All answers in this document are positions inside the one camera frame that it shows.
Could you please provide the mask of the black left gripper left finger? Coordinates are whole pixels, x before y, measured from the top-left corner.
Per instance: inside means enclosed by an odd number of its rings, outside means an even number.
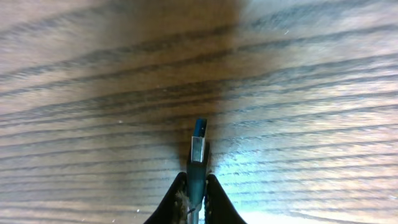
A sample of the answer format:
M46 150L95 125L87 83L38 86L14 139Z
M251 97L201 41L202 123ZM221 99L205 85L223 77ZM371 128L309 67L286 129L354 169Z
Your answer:
M178 199L177 194L185 191L187 174L180 172L172 182L162 201L144 222L144 224L171 224L178 223L182 215L182 199Z

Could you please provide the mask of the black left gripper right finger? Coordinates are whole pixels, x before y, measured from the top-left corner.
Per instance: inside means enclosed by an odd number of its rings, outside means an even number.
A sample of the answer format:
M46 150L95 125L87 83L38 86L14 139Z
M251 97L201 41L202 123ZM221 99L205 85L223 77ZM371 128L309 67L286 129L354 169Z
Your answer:
M215 175L206 178L205 223L246 224L234 208Z

